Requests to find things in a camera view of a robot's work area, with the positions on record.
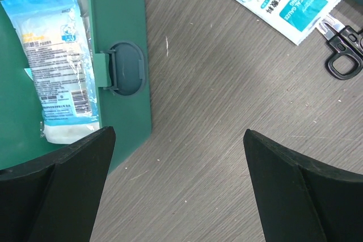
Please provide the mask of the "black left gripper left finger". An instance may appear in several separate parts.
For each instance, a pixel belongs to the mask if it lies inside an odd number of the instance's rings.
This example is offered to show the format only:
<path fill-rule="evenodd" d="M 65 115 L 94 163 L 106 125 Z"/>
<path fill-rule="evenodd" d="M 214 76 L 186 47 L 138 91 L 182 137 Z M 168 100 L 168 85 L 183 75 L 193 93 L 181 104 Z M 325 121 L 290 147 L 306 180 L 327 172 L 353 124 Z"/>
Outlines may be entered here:
<path fill-rule="evenodd" d="M 104 127 L 1 170 L 1 241 L 89 241 L 115 142 Z"/>

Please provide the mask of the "large blue cotton pack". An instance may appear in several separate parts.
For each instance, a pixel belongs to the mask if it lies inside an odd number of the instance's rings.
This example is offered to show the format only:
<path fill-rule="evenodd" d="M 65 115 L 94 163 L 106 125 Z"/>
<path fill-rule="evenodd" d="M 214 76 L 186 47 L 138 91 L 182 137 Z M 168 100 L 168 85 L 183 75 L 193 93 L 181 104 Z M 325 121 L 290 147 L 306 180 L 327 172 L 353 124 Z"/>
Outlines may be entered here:
<path fill-rule="evenodd" d="M 88 0 L 2 0 L 28 59 L 43 134 L 71 144 L 100 128 Z"/>

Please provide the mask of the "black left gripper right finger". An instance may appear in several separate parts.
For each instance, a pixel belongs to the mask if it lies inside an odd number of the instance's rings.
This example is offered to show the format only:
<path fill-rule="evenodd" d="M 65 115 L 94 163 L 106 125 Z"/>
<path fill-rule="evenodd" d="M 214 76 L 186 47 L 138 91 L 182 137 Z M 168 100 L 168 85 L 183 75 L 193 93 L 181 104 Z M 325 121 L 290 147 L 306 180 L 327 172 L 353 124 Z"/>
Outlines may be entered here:
<path fill-rule="evenodd" d="M 266 241 L 362 241 L 362 175 L 246 130 L 248 169 Z"/>

